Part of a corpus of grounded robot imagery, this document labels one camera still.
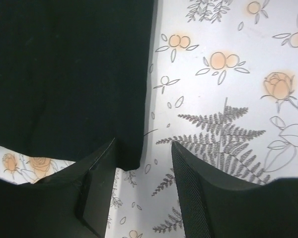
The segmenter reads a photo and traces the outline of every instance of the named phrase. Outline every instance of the table surface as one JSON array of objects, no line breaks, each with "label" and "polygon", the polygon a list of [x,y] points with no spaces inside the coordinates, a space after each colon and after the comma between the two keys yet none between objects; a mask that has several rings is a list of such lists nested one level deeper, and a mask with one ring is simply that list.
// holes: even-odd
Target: table surface
[{"label": "table surface", "polygon": [[[298,0],[155,11],[141,167],[116,171],[107,238],[184,237],[171,141],[247,181],[298,177]],[[0,178],[17,184],[71,164],[0,147]]]}]

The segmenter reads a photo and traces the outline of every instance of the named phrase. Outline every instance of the orange flower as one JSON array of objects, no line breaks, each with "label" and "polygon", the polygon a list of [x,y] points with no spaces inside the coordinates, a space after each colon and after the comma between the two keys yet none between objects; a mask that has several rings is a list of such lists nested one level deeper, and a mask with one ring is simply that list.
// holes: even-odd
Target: orange flower
[{"label": "orange flower", "polygon": [[14,172],[17,169],[17,162],[12,154],[5,154],[2,158],[3,165],[5,166],[6,170],[9,170],[10,172]]},{"label": "orange flower", "polygon": [[271,96],[283,100],[292,93],[293,78],[284,73],[271,73],[265,78],[264,86]]},{"label": "orange flower", "polygon": [[30,165],[34,169],[34,173],[39,179],[44,178],[45,176],[51,175],[51,159],[45,157],[30,157]]}]

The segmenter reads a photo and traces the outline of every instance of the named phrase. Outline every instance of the floral tablecloth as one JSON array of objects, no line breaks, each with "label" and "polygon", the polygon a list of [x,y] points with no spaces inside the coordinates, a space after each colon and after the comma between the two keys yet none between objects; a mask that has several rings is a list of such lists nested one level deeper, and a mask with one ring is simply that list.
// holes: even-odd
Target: floral tablecloth
[{"label": "floral tablecloth", "polygon": [[[116,171],[108,238],[184,237],[172,141],[254,183],[298,177],[298,0],[165,0],[155,16],[142,163]],[[0,147],[13,183],[70,164]]]}]

